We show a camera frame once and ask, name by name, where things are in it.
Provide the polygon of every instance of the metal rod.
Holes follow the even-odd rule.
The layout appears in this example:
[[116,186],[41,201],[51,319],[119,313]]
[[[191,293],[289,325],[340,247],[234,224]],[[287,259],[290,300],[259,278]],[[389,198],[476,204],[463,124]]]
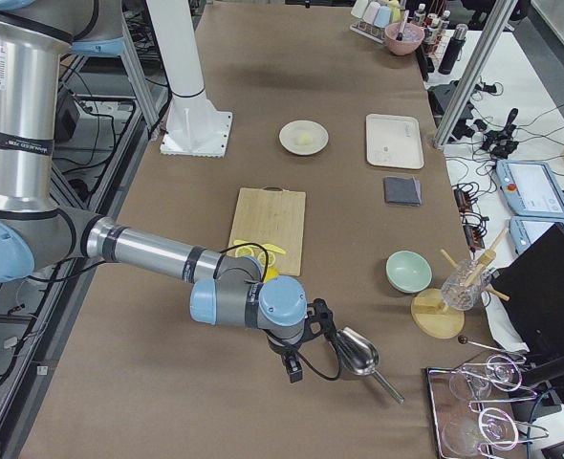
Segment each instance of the metal rod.
[[439,128],[435,133],[435,138],[433,139],[435,148],[443,149],[450,138],[452,130],[469,100],[475,82],[486,65],[490,53],[492,53],[496,46],[499,34],[508,22],[515,3],[515,0],[497,0],[494,4],[492,12],[488,16],[486,26],[480,35],[475,50],[466,65],[463,76],[461,76],[452,100],[445,110]]

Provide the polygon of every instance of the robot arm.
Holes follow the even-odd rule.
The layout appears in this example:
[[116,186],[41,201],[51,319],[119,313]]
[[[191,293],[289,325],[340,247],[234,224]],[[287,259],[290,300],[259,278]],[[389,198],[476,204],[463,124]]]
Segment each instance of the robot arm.
[[0,282],[74,257],[178,277],[195,284],[195,320],[265,330],[291,381],[299,381],[298,347],[320,335],[333,341],[336,330],[324,301],[308,305],[298,281],[263,283],[250,258],[60,208],[50,197],[59,59],[71,49],[113,53],[121,20],[120,0],[0,0]]

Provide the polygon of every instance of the mint green bowl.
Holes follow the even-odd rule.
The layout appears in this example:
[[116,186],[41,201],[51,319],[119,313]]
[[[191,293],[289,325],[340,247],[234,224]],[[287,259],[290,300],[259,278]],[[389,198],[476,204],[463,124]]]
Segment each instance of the mint green bowl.
[[396,251],[386,261],[388,282],[404,294],[421,292],[431,283],[428,262],[413,251]]

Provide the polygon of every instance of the white stand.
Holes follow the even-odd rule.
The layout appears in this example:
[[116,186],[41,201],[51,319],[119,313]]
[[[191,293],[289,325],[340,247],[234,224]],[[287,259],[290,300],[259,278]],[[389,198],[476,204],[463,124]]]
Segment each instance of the white stand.
[[223,157],[232,114],[207,99],[188,2],[147,0],[169,86],[173,91],[161,152]]

